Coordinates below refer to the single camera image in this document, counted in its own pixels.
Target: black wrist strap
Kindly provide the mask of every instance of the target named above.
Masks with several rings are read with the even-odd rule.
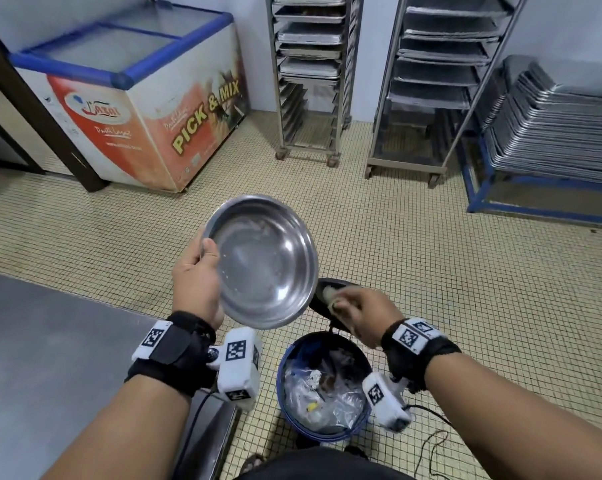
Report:
[[[182,394],[193,397],[201,387],[212,387],[216,371],[207,367],[207,350],[216,340],[214,329],[204,320],[187,312],[175,312],[150,358],[137,359],[125,382],[136,375],[157,379]]]
[[[447,337],[431,339],[418,355],[411,352],[393,339],[394,332],[403,320],[394,323],[381,338],[381,346],[387,357],[390,373],[395,378],[406,378],[410,381],[408,389],[412,394],[427,390],[425,371],[432,359],[437,355],[447,355],[461,352],[461,349]]]

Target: blue trash bin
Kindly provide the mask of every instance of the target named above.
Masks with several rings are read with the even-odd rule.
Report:
[[[341,337],[336,333],[332,333],[331,331],[317,331],[314,333],[309,333],[308,335],[304,335],[298,339],[295,343],[287,348],[285,354],[283,354],[281,363],[278,365],[278,372],[276,374],[276,397],[278,399],[278,405],[281,408],[281,411],[283,411],[283,416],[289,422],[289,424],[291,424],[294,429],[307,438],[322,443],[332,443],[345,440],[350,436],[356,435],[361,429],[363,429],[363,427],[365,427],[366,423],[368,422],[371,409],[367,401],[363,411],[361,411],[361,414],[353,424],[352,428],[340,428],[341,430],[339,432],[331,434],[321,434],[311,431],[298,422],[296,418],[292,416],[292,413],[287,409],[287,404],[285,403],[285,364],[289,360],[296,357],[296,354],[298,354],[301,346],[308,344],[310,341],[321,342],[321,346],[325,346],[326,348],[330,349],[344,349],[354,356],[357,367],[361,368],[365,376],[372,372],[372,366],[368,362],[366,355],[363,354],[361,349],[354,345],[354,343],[350,340],[346,339],[345,337]]]

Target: stainless steel bowl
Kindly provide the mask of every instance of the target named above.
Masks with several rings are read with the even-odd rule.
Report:
[[[265,195],[225,202],[205,226],[220,252],[221,304],[252,328],[288,324],[310,304],[318,280],[316,247],[305,223]]]

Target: stainless steel counter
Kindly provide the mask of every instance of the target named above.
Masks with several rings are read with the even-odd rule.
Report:
[[[119,389],[153,320],[0,275],[0,480],[46,471]],[[238,416],[207,401],[179,477],[217,475]]]

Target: stainless steel rack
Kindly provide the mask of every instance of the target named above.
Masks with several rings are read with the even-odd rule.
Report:
[[[279,148],[341,159],[341,134],[352,122],[352,91],[363,0],[265,0],[276,87]],[[321,86],[331,111],[310,111],[306,95]]]
[[[399,0],[374,138],[375,167],[448,170],[527,0]]]

